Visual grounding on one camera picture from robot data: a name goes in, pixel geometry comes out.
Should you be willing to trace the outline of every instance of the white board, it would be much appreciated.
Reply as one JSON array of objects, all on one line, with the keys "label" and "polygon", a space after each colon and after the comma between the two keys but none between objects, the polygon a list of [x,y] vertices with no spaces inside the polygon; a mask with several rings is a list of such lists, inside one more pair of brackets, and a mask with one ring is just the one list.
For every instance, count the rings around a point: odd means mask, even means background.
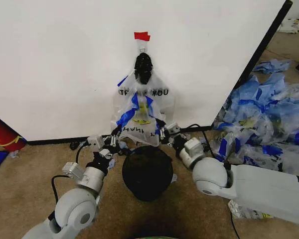
[{"label": "white board", "polygon": [[27,140],[109,133],[148,31],[174,120],[211,125],[284,1],[0,0],[0,118]]}]

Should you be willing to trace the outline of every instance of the red fire extinguisher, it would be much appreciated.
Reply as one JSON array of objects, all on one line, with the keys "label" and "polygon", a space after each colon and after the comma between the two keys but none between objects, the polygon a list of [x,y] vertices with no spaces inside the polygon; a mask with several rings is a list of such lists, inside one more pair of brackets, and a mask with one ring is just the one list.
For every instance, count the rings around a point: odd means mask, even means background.
[{"label": "red fire extinguisher", "polygon": [[13,152],[23,148],[25,141],[22,140],[21,136],[0,121],[0,146]]}]

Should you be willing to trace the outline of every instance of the brown carpet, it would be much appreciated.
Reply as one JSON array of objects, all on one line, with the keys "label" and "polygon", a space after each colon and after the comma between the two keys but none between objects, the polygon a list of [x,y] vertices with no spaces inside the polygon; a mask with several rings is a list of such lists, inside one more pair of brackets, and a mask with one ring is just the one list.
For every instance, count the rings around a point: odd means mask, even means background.
[{"label": "brown carpet", "polygon": [[[278,52],[280,48],[277,45],[284,46],[282,53]],[[298,53],[299,33],[278,33],[261,60],[289,58],[299,61]],[[286,73],[287,81],[299,83],[299,72],[295,70],[295,65],[297,63],[293,62],[292,68]],[[97,221],[83,230],[78,238],[236,238],[230,224],[228,200],[199,193],[192,182],[191,172],[174,157],[174,151],[167,146],[161,149],[173,158],[177,182],[172,183],[156,201],[140,202],[124,185],[124,158],[117,157],[115,167],[105,178],[105,195]],[[69,149],[69,144],[26,146],[19,158],[8,157],[5,160],[0,166],[0,239],[21,238],[53,211],[55,202],[50,179],[61,174],[63,165],[67,161],[74,161],[75,154]],[[80,164],[85,166],[91,159],[89,149],[83,149]],[[56,179],[59,196],[74,186],[70,179]],[[279,219],[234,220],[234,223],[241,239],[299,239],[299,225]]]}]

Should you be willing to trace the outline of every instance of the red tape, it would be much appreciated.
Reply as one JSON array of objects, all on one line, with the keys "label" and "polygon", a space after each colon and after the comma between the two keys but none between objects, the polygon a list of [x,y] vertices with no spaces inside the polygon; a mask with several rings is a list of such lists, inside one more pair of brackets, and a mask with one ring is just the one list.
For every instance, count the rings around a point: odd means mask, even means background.
[{"label": "red tape", "polygon": [[147,31],[145,32],[134,32],[134,39],[135,40],[143,40],[143,41],[149,41],[150,36]]}]

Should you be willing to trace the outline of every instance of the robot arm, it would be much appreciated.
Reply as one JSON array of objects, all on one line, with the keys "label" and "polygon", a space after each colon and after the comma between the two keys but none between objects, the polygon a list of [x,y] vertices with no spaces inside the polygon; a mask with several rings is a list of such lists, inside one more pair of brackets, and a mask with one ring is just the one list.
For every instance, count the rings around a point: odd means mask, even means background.
[{"label": "robot arm", "polygon": [[[176,124],[165,128],[167,134],[179,131]],[[169,141],[186,168],[192,169],[200,192],[232,199],[240,206],[299,224],[299,176],[205,157],[196,138],[186,141],[177,134]]]},{"label": "robot arm", "polygon": [[29,230],[23,239],[73,239],[96,219],[109,161],[113,153],[120,151],[117,144],[119,134],[120,128],[117,128],[104,140],[101,136],[88,138],[93,161],[86,165],[85,170],[75,162],[67,162],[62,169],[78,187],[65,193],[50,216]]}]

